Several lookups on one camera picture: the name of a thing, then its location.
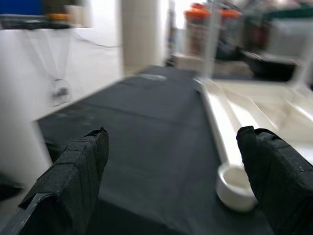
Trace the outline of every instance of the white tray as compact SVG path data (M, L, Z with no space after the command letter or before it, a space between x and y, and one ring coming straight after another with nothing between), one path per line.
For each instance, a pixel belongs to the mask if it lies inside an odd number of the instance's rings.
M313 94L284 83L199 82L221 162L242 165L237 131L267 128L313 165Z

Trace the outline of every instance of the cable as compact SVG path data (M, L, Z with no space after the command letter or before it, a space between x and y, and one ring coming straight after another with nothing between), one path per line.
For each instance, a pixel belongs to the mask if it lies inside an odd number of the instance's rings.
M122 47L122 46L107 46L107 45L101 45L101 44L98 44L98 43L95 43L93 41L90 41L90 40L87 40L85 38L83 38L82 36L80 36L79 34L75 33L75 32L71 32L72 35L74 35L74 38L82 41L82 42L86 42L86 43L90 43L94 46L98 46L98 47L104 47L104 48L119 48L119 47Z

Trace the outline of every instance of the black tablecloth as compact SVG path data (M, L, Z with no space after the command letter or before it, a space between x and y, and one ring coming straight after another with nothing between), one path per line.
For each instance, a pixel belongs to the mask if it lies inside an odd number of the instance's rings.
M38 121L59 149L92 129L110 138L88 234L266 235L258 210L227 209L215 193L220 165L193 71L151 67Z

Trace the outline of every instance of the blue object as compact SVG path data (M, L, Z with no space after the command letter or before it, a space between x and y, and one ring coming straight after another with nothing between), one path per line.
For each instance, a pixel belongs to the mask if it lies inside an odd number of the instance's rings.
M0 0L0 14L43 15L43 0Z

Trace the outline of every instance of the white bowl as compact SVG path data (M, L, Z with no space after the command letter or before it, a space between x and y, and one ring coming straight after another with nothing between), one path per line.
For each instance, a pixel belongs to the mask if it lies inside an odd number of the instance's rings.
M237 212L248 212L257 204L248 176L243 167L238 165L220 165L216 193L228 208Z

